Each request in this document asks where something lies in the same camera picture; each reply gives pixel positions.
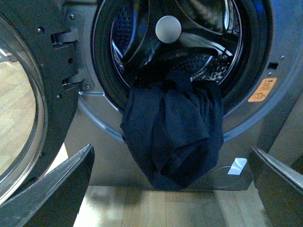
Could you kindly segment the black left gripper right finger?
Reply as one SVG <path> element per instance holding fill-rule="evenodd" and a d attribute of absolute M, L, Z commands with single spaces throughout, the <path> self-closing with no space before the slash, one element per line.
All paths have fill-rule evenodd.
<path fill-rule="evenodd" d="M 274 227 L 303 225 L 303 175 L 253 146 L 248 158 L 253 181 Z"/>

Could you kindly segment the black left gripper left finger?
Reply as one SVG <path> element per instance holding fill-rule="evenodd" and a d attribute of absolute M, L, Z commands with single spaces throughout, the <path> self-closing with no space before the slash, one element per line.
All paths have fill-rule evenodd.
<path fill-rule="evenodd" d="M 72 227 L 86 194 L 95 160 L 86 145 L 0 207 L 2 227 Z"/>

